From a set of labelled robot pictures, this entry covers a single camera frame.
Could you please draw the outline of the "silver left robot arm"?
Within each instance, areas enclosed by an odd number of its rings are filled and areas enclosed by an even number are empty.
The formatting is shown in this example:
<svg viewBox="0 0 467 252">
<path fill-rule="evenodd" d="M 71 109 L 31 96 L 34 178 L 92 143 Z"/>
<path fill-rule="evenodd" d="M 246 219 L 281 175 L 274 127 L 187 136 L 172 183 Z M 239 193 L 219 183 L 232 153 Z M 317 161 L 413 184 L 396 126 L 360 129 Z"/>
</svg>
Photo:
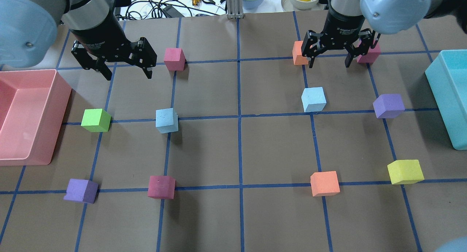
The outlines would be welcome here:
<svg viewBox="0 0 467 252">
<path fill-rule="evenodd" d="M 144 37 L 130 41 L 107 0 L 0 0 L 1 65 L 39 64 L 60 23 L 75 36 L 71 53 L 84 70 L 112 79 L 107 63 L 124 62 L 152 78 L 157 55 Z"/>
</svg>

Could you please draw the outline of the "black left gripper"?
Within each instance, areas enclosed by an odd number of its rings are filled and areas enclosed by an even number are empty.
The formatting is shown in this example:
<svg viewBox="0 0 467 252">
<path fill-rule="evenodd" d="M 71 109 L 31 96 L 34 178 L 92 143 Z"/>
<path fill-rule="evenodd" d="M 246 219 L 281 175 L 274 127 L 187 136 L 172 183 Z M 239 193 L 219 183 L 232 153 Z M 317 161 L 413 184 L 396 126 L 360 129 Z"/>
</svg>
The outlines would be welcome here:
<svg viewBox="0 0 467 252">
<path fill-rule="evenodd" d="M 145 37 L 131 41 L 117 21 L 107 21 L 88 30 L 71 30 L 76 40 L 71 54 L 83 69 L 93 69 L 111 81 L 112 71 L 107 62 L 123 62 L 141 68 L 152 79 L 157 54 Z"/>
</svg>

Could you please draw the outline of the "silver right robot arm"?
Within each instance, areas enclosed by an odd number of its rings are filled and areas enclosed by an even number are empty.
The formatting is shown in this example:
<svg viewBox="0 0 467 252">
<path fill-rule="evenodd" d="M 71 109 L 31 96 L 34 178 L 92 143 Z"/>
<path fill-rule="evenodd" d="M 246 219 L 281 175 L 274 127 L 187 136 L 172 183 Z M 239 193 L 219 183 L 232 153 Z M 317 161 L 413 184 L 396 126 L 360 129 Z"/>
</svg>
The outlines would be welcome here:
<svg viewBox="0 0 467 252">
<path fill-rule="evenodd" d="M 373 49 L 381 34 L 397 34 L 422 19 L 452 15 L 466 31 L 466 0 L 319 0 L 328 7 L 320 33 L 307 31 L 301 54 L 309 68 L 329 50 L 346 50 L 345 67 Z"/>
</svg>

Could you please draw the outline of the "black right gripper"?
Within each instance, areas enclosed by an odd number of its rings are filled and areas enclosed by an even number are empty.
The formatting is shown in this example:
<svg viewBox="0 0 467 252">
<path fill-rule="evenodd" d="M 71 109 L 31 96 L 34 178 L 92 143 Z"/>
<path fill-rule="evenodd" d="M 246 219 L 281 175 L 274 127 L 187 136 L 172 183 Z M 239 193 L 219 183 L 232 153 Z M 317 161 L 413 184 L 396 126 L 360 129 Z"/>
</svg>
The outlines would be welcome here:
<svg viewBox="0 0 467 252">
<path fill-rule="evenodd" d="M 365 18 L 327 14 L 324 28 L 320 33 L 308 30 L 302 41 L 302 56 L 309 58 L 308 67 L 312 68 L 319 54 L 329 50 L 346 50 L 345 67 L 360 55 L 366 55 L 375 48 L 381 36 L 375 30 L 362 29 Z"/>
</svg>

